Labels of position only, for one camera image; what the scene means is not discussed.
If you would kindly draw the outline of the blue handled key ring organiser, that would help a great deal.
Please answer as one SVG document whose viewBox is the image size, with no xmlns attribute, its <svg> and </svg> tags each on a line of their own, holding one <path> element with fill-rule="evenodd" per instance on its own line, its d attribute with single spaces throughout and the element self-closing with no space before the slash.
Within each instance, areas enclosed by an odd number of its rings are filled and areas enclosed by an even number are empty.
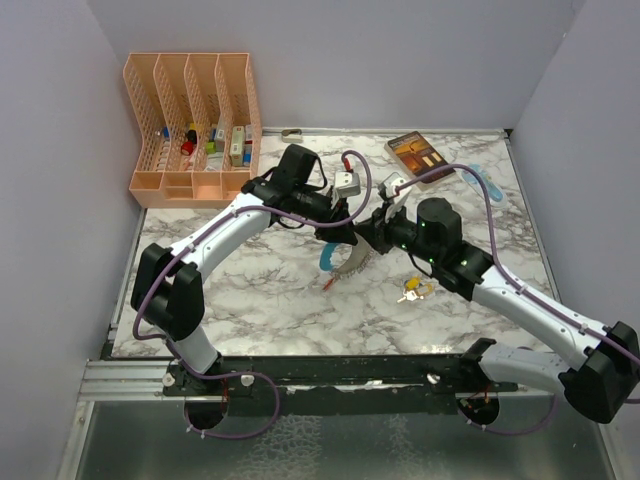
<svg viewBox="0 0 640 480">
<path fill-rule="evenodd" d="M 374 256 L 373 249 L 362 239 L 356 245 L 328 243 L 321 251 L 318 266 L 334 280 L 340 280 L 361 272 Z"/>
</svg>

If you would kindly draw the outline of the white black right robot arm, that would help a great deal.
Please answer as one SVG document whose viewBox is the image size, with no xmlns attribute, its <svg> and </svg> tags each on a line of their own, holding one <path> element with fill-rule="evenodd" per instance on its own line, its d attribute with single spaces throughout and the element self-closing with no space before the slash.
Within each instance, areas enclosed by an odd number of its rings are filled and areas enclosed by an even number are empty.
<svg viewBox="0 0 640 480">
<path fill-rule="evenodd" d="M 461 383 L 481 391 L 493 381 L 552 392 L 580 414 L 610 423 L 639 383 L 637 332 L 623 322 L 607 326 L 556 302 L 499 266 L 486 251 L 465 241 L 462 220 L 443 198 L 418 204 L 408 219 L 388 203 L 356 232 L 378 253 L 399 248 L 427 262 L 446 290 L 489 308 L 525 329 L 549 352 L 520 352 L 493 340 L 474 345 L 459 367 Z"/>
</svg>

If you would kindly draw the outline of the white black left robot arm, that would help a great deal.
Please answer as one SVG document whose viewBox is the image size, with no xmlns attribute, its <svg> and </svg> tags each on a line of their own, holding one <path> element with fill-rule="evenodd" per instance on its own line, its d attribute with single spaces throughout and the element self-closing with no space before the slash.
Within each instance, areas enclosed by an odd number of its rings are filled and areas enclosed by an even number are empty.
<svg viewBox="0 0 640 480">
<path fill-rule="evenodd" d="M 175 357 L 189 368 L 186 382 L 206 395 L 220 385 L 215 365 L 221 355 L 201 325 L 205 305 L 203 284 L 209 275 L 251 237 L 283 218 L 312 226 L 327 242 L 357 242 L 348 198 L 371 194 L 372 184 L 358 187 L 356 174 L 331 184 L 330 192 L 309 184 L 319 156 L 300 145 L 285 149 L 279 163 L 248 180 L 216 217 L 170 247 L 152 244 L 143 250 L 137 267 L 131 306 L 137 322 L 156 328 Z"/>
</svg>

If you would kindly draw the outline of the red key tag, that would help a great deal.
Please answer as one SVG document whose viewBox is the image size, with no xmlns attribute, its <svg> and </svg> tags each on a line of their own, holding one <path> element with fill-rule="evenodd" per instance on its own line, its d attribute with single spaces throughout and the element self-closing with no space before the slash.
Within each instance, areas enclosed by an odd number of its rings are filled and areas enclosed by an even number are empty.
<svg viewBox="0 0 640 480">
<path fill-rule="evenodd" d="M 335 280 L 336 280 L 335 278 L 330 278 L 326 282 L 326 284 L 323 286 L 322 290 L 325 292 L 328 291 L 331 288 L 331 286 L 334 284 Z"/>
</svg>

